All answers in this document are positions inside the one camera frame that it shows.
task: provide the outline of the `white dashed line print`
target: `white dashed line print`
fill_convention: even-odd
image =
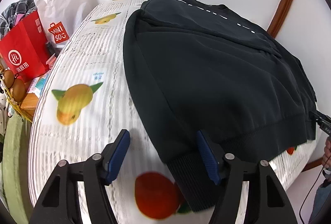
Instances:
[[[197,8],[199,8],[199,9],[201,9],[201,10],[204,10],[203,8],[201,8],[201,7],[198,7],[198,6],[196,6],[196,5],[191,5],[191,4],[188,4],[188,5],[190,5],[190,6],[195,6],[195,7],[197,7]],[[241,25],[241,24],[239,24],[239,23],[237,23],[237,25],[238,26],[242,26],[242,27],[244,27],[244,28],[246,28],[246,29],[249,29],[248,27],[246,27],[246,26],[244,26],[244,25]]]

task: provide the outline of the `human hand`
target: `human hand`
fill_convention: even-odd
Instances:
[[[331,166],[331,158],[327,161],[327,159],[331,156],[331,140],[328,137],[325,141],[324,155],[322,159],[322,165],[324,168],[329,168]]]

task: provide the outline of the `black cable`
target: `black cable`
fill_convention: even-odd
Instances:
[[[302,203],[302,205],[301,205],[301,207],[300,207],[300,210],[299,210],[299,217],[300,217],[300,220],[301,220],[302,224],[305,224],[305,222],[303,221],[302,216],[301,216],[301,209],[302,209],[303,205],[305,204],[305,202],[306,202],[306,200],[307,200],[307,198],[308,198],[308,196],[309,196],[309,193],[312,191],[312,188],[315,186],[317,180],[319,179],[319,176],[320,176],[321,173],[323,172],[323,169],[325,168],[325,166],[326,166],[326,164],[327,164],[327,162],[329,161],[330,158],[331,158],[331,155],[330,155],[330,157],[328,157],[328,159],[326,160],[325,164],[323,165],[321,171],[319,172],[319,174],[318,174],[318,176],[317,176],[317,178],[316,178],[316,180],[315,180],[315,183],[313,184],[313,186],[312,186],[312,187],[310,188],[310,190],[308,191],[308,194],[306,195],[306,198],[303,200],[303,203]]]

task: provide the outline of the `silver screw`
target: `silver screw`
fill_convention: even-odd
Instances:
[[[60,167],[65,166],[66,164],[67,164],[67,161],[66,161],[65,159],[60,160],[60,161],[58,162],[58,165],[59,165]]]
[[[98,161],[99,159],[101,159],[101,154],[97,153],[97,154],[94,154],[92,156],[92,159],[95,160],[95,161]]]
[[[260,164],[261,164],[262,166],[264,166],[264,167],[266,167],[266,166],[269,165],[269,163],[268,163],[266,160],[264,160],[264,159],[260,161]]]
[[[225,158],[226,159],[234,159],[234,154],[232,154],[232,153],[226,153]]]

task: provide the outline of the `plaid fabric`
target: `plaid fabric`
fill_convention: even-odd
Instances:
[[[14,27],[17,14],[26,17],[34,10],[37,10],[34,0],[19,0],[7,7],[0,16],[0,40]]]

